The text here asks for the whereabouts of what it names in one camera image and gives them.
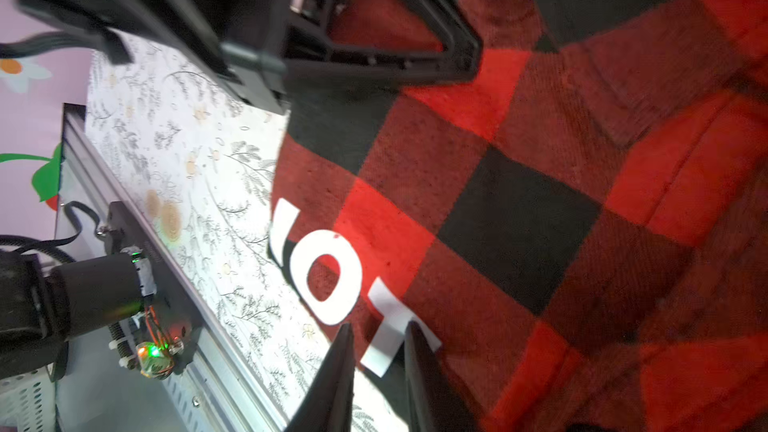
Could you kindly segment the red black plaid shirt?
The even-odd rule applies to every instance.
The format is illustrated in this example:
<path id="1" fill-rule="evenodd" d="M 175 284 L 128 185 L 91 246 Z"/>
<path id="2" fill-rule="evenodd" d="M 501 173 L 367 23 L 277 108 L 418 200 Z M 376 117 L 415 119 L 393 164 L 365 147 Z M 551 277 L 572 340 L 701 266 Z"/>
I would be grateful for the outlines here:
<path id="1" fill-rule="evenodd" d="M 767 0 L 456 0 L 476 78 L 296 93 L 269 251 L 405 415 L 402 306 L 487 431 L 767 427 Z"/>

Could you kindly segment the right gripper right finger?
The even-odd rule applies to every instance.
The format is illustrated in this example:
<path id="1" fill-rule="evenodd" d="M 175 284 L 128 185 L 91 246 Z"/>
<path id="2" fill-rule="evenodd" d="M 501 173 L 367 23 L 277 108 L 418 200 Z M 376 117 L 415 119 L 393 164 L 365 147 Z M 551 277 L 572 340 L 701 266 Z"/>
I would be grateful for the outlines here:
<path id="1" fill-rule="evenodd" d="M 405 333 L 405 382 L 410 431 L 476 431 L 477 423 L 442 373 L 419 324 Z"/>

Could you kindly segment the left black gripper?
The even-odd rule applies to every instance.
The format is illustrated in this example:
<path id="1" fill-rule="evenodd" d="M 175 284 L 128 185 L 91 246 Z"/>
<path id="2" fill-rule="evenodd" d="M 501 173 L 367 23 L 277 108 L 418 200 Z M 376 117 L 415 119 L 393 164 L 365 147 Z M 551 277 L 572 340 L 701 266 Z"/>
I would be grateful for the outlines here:
<path id="1" fill-rule="evenodd" d="M 183 53 L 247 105 L 282 114 L 297 85 L 397 87 L 467 82 L 482 43 L 454 0 L 400 0 L 440 40 L 440 51 L 345 45 L 328 29 L 341 0 L 17 0 L 48 31 L 5 43 L 5 59 L 88 48 L 114 65 L 132 62 L 130 33 Z"/>

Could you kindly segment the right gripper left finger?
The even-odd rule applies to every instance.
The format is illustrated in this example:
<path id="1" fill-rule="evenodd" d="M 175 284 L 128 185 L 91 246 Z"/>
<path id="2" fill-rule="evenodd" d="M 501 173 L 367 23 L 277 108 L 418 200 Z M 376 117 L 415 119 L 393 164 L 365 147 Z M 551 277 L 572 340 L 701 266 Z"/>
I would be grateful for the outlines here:
<path id="1" fill-rule="evenodd" d="M 354 396 L 354 333 L 344 324 L 285 432 L 350 432 Z"/>

